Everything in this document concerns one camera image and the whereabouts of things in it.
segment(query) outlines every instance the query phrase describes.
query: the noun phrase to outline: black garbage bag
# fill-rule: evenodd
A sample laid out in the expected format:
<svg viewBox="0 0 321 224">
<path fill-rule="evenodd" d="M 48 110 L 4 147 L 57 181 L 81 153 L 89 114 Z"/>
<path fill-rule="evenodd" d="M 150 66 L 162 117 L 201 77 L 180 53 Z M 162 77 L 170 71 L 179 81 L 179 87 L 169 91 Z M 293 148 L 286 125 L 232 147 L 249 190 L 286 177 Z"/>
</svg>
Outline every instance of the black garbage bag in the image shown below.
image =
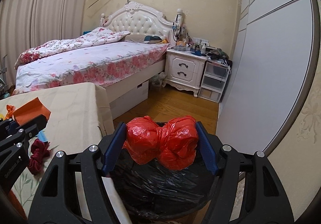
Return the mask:
<svg viewBox="0 0 321 224">
<path fill-rule="evenodd" d="M 157 159 L 139 165 L 123 149 L 110 175 L 129 215 L 150 220 L 174 220 L 198 211 L 216 186 L 198 150 L 192 165 L 172 171 Z"/>
</svg>

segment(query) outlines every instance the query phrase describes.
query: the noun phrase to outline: white bottle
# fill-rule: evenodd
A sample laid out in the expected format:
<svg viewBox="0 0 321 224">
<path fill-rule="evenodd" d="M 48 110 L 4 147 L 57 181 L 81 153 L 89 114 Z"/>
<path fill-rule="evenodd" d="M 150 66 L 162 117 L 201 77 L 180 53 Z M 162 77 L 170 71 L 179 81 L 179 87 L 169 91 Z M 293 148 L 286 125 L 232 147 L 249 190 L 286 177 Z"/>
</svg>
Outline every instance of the white bottle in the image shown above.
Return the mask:
<svg viewBox="0 0 321 224">
<path fill-rule="evenodd" d="M 201 54 L 205 54 L 205 50 L 206 50 L 206 43 L 204 43 L 204 45 L 202 46 Z"/>
</svg>

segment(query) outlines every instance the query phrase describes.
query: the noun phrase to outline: drawer handle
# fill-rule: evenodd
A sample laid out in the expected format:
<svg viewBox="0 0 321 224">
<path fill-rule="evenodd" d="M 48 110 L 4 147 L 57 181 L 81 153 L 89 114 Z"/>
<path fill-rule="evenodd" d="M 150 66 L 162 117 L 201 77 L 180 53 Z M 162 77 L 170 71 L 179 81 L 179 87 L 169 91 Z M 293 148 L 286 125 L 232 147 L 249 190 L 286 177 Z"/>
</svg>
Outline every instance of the drawer handle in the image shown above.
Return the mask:
<svg viewBox="0 0 321 224">
<path fill-rule="evenodd" d="M 181 66 L 181 65 L 184 65 L 184 66 L 186 66 L 186 68 L 188 68 L 188 65 L 186 65 L 186 64 L 184 64 L 184 63 L 179 64 L 179 66 Z"/>
<path fill-rule="evenodd" d="M 177 75 L 179 75 L 180 73 L 183 73 L 183 74 L 184 74 L 184 76 L 186 76 L 186 74 L 185 74 L 184 72 L 177 72 Z"/>
</svg>

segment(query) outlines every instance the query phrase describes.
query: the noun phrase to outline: curtain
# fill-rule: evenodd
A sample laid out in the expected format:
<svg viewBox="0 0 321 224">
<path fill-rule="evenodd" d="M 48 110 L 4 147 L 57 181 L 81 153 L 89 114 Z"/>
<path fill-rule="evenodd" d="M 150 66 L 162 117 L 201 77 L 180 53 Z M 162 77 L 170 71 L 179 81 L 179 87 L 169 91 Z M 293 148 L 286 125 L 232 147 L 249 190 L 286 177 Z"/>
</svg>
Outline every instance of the curtain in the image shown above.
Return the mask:
<svg viewBox="0 0 321 224">
<path fill-rule="evenodd" d="M 52 39 L 61 39 L 64 0 L 37 0 L 32 24 L 31 44 L 39 46 Z"/>
<path fill-rule="evenodd" d="M 15 84 L 14 64 L 31 47 L 31 16 L 34 0 L 2 0 L 0 3 L 0 60 L 6 56 L 7 84 Z"/>
<path fill-rule="evenodd" d="M 81 22 L 85 0 L 65 0 L 62 18 L 62 39 L 81 35 Z"/>
</svg>

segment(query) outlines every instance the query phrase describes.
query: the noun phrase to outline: pink floral pattern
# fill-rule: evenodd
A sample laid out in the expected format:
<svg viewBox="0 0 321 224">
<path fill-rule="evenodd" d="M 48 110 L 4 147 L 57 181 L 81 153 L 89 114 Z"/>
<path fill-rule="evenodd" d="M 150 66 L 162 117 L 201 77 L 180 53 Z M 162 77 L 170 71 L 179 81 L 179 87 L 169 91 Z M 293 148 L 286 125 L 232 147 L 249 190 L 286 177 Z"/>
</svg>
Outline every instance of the pink floral pattern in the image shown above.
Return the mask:
<svg viewBox="0 0 321 224">
<path fill-rule="evenodd" d="M 107 28 L 98 27 L 77 39 L 50 40 L 41 46 L 30 48 L 21 53 L 14 68 L 18 69 L 20 65 L 62 52 L 117 42 L 128 34 L 130 34 L 129 31 L 114 33 Z"/>
<path fill-rule="evenodd" d="M 38 59 L 18 67 L 14 94 L 83 82 L 105 87 L 152 65 L 170 47 L 116 42 Z"/>
</svg>

